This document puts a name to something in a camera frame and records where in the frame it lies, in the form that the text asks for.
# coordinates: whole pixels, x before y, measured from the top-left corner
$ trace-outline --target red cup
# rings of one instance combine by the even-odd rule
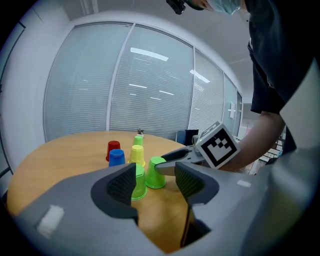
[[[108,142],[108,151],[106,153],[106,160],[109,162],[109,154],[111,150],[120,150],[120,142],[116,140],[111,140]]]

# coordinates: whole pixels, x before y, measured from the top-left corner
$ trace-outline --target plastic cup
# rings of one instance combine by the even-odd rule
[[[143,167],[146,165],[145,163],[145,150],[141,145],[133,145],[131,147],[131,154],[128,163],[136,163],[142,165]]]
[[[132,192],[131,200],[140,200],[147,194],[145,169],[142,165],[135,165],[135,181],[136,185]]]
[[[110,151],[109,156],[109,167],[119,166],[126,163],[125,153],[121,149],[113,149]]]
[[[120,142],[116,140],[111,140],[108,142],[108,150],[106,152],[106,160],[109,161],[109,154],[111,150],[119,150],[120,149]]]
[[[144,145],[144,138],[141,136],[135,136],[134,140],[133,140],[133,145],[143,146]]]
[[[159,156],[154,156],[151,158],[148,166],[148,172],[145,177],[145,184],[151,189],[161,189],[166,185],[166,178],[156,172],[155,165],[164,163],[166,160]]]

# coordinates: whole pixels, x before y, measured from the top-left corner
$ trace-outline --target green cup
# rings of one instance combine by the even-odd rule
[[[166,160],[159,156],[151,158],[148,166],[148,172],[146,173],[145,184],[151,189],[161,189],[166,184],[166,178],[156,172],[155,165],[164,163]]]
[[[136,185],[131,195],[131,200],[140,200],[147,194],[145,169],[141,164],[135,164]]]
[[[133,140],[133,146],[134,145],[144,146],[144,138],[141,136],[135,136]]]

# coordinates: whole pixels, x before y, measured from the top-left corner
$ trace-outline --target window blinds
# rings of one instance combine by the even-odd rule
[[[125,46],[112,95],[110,130],[145,130],[174,140],[188,126],[193,50],[167,34],[136,26]]]
[[[108,95],[129,24],[74,28],[61,46],[48,78],[43,122],[46,141],[105,131]]]
[[[201,52],[195,50],[194,86],[189,129],[199,134],[216,121],[222,120],[224,107],[224,74]]]

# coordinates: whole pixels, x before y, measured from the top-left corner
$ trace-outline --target table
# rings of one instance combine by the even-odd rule
[[[7,207],[18,215],[33,200],[56,183],[75,175],[108,167],[106,153],[109,141],[119,141],[126,162],[135,132],[99,131],[54,139],[29,154],[14,172],[7,194]],[[151,157],[162,156],[184,147],[175,141],[144,135],[145,171]],[[148,188],[147,195],[131,201],[138,210],[138,226],[165,253],[180,248],[188,205],[179,191],[175,177],[166,176],[161,189]]]

